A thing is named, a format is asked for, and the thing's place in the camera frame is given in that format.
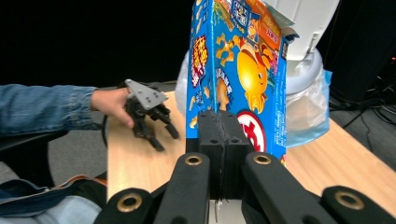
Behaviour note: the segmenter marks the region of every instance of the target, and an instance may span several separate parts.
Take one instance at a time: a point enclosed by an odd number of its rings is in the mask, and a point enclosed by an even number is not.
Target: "wooden tabletop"
[[[114,118],[108,120],[107,198],[127,188],[149,192],[167,182],[179,156],[185,151],[185,120],[178,112],[174,93],[166,93],[172,123],[180,132],[175,140],[159,120],[148,119],[165,151],[156,151],[146,140]],[[289,148],[287,169],[317,195],[342,185],[360,191],[396,217],[396,173],[350,134],[331,120],[330,130],[301,147]]]

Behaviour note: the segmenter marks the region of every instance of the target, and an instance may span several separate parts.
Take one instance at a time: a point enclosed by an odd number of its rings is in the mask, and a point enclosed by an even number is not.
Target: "human hand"
[[[125,111],[124,106],[128,97],[128,90],[96,90],[92,94],[92,110],[98,110],[108,116],[114,116],[129,128],[134,127],[134,120]]]

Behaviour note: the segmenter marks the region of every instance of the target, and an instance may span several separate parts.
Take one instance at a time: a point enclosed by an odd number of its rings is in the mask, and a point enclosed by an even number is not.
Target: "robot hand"
[[[166,124],[166,130],[174,139],[179,137],[178,131],[171,123],[170,110],[163,104],[167,97],[155,86],[143,85],[126,79],[125,84],[130,95],[125,105],[128,114],[134,120],[134,136],[147,139],[157,151],[163,151],[164,147],[155,138],[155,132],[145,122],[146,116],[152,120],[159,119]]]

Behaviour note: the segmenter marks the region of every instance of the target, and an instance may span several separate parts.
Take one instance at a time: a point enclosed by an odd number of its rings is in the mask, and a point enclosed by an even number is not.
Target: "person's arm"
[[[0,86],[0,136],[60,130],[97,130],[92,111],[115,116],[129,127],[126,89],[101,91],[79,86]]]

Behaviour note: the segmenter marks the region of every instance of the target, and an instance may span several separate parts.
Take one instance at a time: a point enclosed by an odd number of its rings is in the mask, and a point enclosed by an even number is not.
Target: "blue box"
[[[197,115],[227,110],[257,151],[286,154],[287,41],[259,0],[196,0],[192,8],[186,137]]]

